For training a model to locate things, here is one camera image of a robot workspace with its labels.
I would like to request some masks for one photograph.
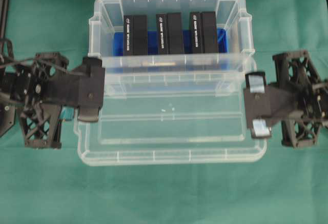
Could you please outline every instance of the green tablecloth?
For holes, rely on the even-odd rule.
[[[328,76],[325,0],[246,0],[258,68],[275,79],[271,56],[308,49]],[[60,51],[70,68],[88,52],[94,0],[10,0],[6,36],[17,59]],[[61,150],[24,148],[17,124],[0,140],[0,223],[326,223],[328,133],[319,145],[280,145],[250,164],[88,167],[73,123]]]

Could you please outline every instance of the screw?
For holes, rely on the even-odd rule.
[[[36,87],[35,87],[35,92],[36,92],[37,94],[39,94],[39,93],[41,92],[41,86],[40,86],[40,84],[37,84],[37,85],[36,85]]]

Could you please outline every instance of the black wire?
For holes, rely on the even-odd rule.
[[[0,38],[1,43],[11,43],[11,41],[7,38]]]
[[[3,56],[3,58],[6,58],[6,59],[10,60],[11,63],[1,64],[0,69],[10,67],[10,66],[15,66],[15,65],[18,65],[18,64],[23,64],[23,63],[26,63],[26,62],[29,62],[29,61],[34,61],[34,62],[37,62],[37,63],[41,63],[41,64],[44,64],[44,65],[48,65],[50,67],[53,67],[53,68],[57,69],[58,71],[61,71],[61,72],[66,73],[66,74],[77,75],[77,76],[88,76],[86,73],[83,73],[83,72],[70,72],[67,69],[62,68],[62,67],[60,67],[56,64],[50,63],[48,61],[44,61],[42,59],[36,59],[34,57],[25,58],[25,59],[22,59],[22,60],[15,60],[15,59],[13,59],[9,56]]]
[[[68,70],[65,69],[65,68],[62,68],[62,67],[60,67],[60,66],[58,66],[58,65],[56,65],[56,64],[53,64],[53,63],[50,63],[50,62],[44,61],[44,60],[42,60],[42,59],[36,59],[36,61],[37,61],[38,63],[42,63],[42,64],[44,64],[44,65],[48,65],[48,66],[50,66],[50,67],[53,67],[53,68],[55,68],[55,69],[57,69],[57,70],[59,70],[59,71],[61,71],[61,72],[66,73],[66,74],[78,75],[78,76],[88,76],[86,73],[83,73],[83,72],[70,72],[70,71],[68,71]]]

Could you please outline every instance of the black box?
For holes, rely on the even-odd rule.
[[[166,14],[156,14],[158,54],[169,54]]]
[[[181,13],[168,13],[169,53],[184,54]]]
[[[124,20],[124,56],[133,55],[133,16],[125,15]]]
[[[199,12],[190,12],[190,43],[192,53],[203,53],[203,33],[201,24],[201,14]]]
[[[215,12],[202,12],[201,23],[203,29],[204,53],[218,53],[217,29]]]
[[[133,16],[133,55],[148,54],[147,16]]]

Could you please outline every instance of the green cloth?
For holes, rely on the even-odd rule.
[[[17,59],[60,51],[70,68],[88,52],[95,0],[10,0],[6,36]],[[275,80],[271,56],[308,49],[328,76],[325,0],[246,0],[258,68]],[[326,223],[328,133],[319,145],[281,146],[249,164],[88,167],[73,122],[61,150],[24,148],[18,122],[0,140],[0,223]]]

